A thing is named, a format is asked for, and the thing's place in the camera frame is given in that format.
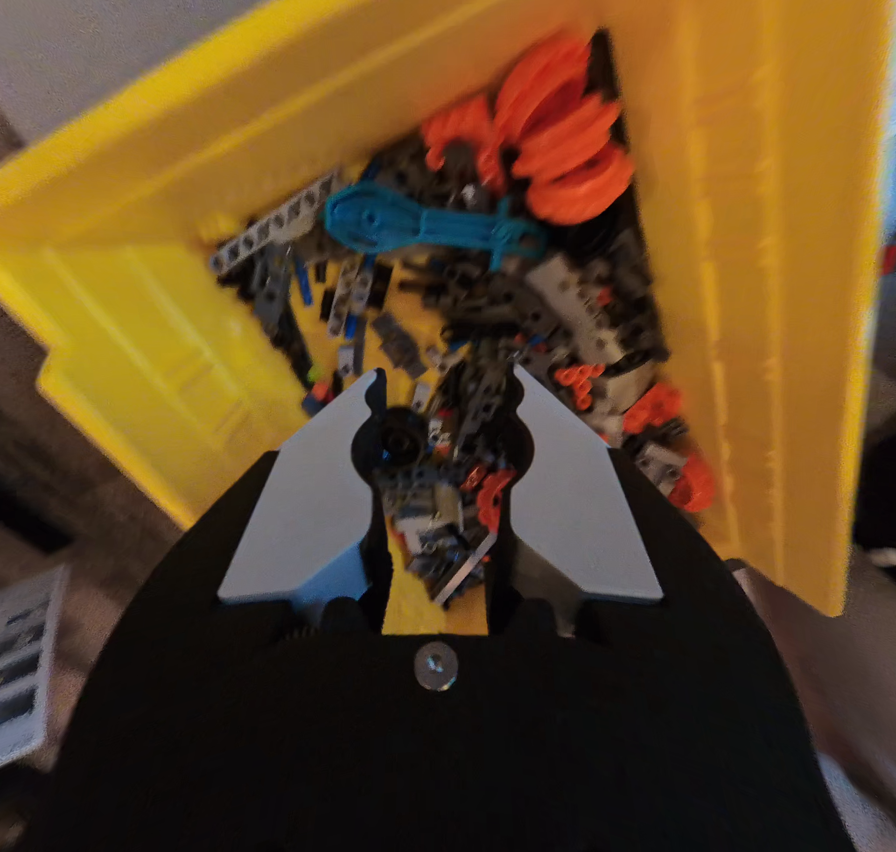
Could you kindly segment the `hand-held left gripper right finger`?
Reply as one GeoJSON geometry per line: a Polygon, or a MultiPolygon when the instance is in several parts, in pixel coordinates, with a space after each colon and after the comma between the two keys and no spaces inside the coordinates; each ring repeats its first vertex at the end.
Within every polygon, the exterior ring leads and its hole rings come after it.
{"type": "Polygon", "coordinates": [[[508,370],[506,404],[502,440],[517,474],[498,505],[488,633],[507,632],[527,604],[567,637],[652,625],[664,591],[607,443],[521,366],[508,370]]]}

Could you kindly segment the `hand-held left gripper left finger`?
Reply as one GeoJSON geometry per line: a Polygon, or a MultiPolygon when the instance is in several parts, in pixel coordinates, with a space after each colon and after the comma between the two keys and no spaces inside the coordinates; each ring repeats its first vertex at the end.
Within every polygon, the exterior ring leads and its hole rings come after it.
{"type": "Polygon", "coordinates": [[[353,460],[364,426],[385,409],[387,376],[375,368],[283,443],[218,586],[225,604],[284,602],[318,626],[335,599],[371,588],[362,545],[374,493],[353,460]]]}

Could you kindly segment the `pile of building kit parts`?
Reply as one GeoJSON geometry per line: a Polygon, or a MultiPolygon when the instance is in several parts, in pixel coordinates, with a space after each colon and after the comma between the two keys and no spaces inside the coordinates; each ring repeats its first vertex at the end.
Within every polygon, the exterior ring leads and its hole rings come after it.
{"type": "Polygon", "coordinates": [[[374,418],[374,494],[404,569],[444,609],[487,580],[501,493],[508,370],[521,366],[620,451],[671,506],[714,496],[691,449],[633,191],[609,33],[537,44],[480,93],[380,150],[353,182],[431,208],[509,215],[546,231],[537,261],[415,244],[358,253],[314,228],[215,279],[252,305],[314,416],[364,374],[372,336],[409,402],[374,418]]]}

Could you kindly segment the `yellow plastic bin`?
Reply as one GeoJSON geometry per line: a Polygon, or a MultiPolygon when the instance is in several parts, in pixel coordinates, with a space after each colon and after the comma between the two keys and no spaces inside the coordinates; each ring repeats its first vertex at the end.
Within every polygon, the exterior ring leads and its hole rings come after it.
{"type": "Polygon", "coordinates": [[[211,242],[609,30],[702,522],[843,609],[879,276],[894,0],[273,0],[2,166],[2,305],[39,387],[181,527],[299,428],[211,242]]]}

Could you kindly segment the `light grey holed beam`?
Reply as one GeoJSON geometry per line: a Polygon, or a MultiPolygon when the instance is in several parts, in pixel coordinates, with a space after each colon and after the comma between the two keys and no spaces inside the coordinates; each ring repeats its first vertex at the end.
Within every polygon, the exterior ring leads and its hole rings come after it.
{"type": "Polygon", "coordinates": [[[270,244],[286,244],[311,231],[327,199],[345,186],[342,169],[336,168],[299,190],[261,218],[251,221],[241,233],[218,245],[208,266],[222,278],[270,244]]]}

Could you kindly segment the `blue brick separator tool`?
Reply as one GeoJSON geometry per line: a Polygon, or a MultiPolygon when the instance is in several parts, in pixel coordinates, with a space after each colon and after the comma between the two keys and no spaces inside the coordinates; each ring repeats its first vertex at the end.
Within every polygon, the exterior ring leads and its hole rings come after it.
{"type": "Polygon", "coordinates": [[[509,215],[508,203],[496,213],[431,208],[372,181],[347,186],[324,204],[325,230],[358,253],[385,254],[415,244],[487,253],[489,271],[500,271],[505,257],[540,260],[546,252],[544,228],[509,215]]]}

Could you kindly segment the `person's leg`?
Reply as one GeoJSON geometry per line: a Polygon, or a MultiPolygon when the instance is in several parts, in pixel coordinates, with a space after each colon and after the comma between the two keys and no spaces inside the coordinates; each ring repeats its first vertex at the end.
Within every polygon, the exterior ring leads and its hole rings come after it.
{"type": "Polygon", "coordinates": [[[770,630],[823,776],[858,850],[894,850],[895,590],[853,551],[845,606],[826,616],[756,570],[734,575],[770,630]]]}

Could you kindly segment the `printed paper leaflet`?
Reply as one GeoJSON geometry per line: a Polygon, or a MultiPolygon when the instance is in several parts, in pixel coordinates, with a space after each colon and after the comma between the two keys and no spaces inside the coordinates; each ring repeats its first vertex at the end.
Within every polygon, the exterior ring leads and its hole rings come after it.
{"type": "Polygon", "coordinates": [[[1,766],[36,751],[48,732],[49,683],[66,564],[1,590],[1,766]]]}

